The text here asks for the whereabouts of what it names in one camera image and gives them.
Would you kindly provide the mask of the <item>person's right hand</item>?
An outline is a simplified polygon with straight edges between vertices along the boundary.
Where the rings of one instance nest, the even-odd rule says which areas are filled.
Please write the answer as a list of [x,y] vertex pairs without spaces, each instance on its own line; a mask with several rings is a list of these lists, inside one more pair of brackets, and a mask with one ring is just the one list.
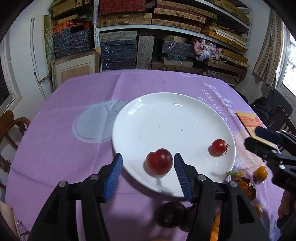
[[278,216],[279,218],[283,218],[284,215],[288,215],[290,212],[290,200],[291,194],[287,191],[283,192],[283,196],[281,199],[281,203],[278,209]]

